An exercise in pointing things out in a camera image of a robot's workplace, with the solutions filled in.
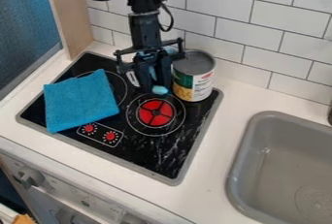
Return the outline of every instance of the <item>toy stove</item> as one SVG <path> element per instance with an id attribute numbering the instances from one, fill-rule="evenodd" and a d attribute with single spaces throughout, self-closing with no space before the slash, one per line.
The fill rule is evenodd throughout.
<path id="1" fill-rule="evenodd" d="M 146 94 L 126 76 L 116 73 L 116 62 L 84 54 L 56 82 L 106 71 L 120 114 L 52 135 L 46 131 L 44 95 L 18 115 L 18 121 L 141 174 L 174 184 L 183 178 L 221 100 L 221 92 L 199 103 L 173 95 Z"/>

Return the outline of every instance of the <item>sink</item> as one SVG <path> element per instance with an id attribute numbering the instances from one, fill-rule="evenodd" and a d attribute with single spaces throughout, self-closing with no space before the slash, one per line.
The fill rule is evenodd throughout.
<path id="1" fill-rule="evenodd" d="M 331 224 L 332 128 L 281 112 L 255 115 L 226 192 L 235 209 L 264 224 Z"/>

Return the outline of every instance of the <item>can label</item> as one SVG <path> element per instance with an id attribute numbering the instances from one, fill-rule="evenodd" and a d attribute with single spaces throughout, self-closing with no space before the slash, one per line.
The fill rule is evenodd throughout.
<path id="1" fill-rule="evenodd" d="M 199 102 L 208 98 L 213 90 L 214 70 L 209 73 L 191 76 L 174 68 L 173 91 L 182 100 Z"/>

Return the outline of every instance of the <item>blue wall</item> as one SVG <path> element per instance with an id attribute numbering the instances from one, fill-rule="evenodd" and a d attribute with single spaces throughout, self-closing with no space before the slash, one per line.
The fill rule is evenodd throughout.
<path id="1" fill-rule="evenodd" d="M 0 90 L 59 42 L 49 0 L 0 0 Z"/>

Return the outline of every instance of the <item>tin can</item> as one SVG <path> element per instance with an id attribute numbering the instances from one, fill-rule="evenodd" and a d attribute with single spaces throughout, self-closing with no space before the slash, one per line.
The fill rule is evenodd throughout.
<path id="1" fill-rule="evenodd" d="M 208 98 L 213 90 L 215 59 L 201 50 L 188 50 L 185 59 L 173 63 L 173 91 L 187 102 Z"/>

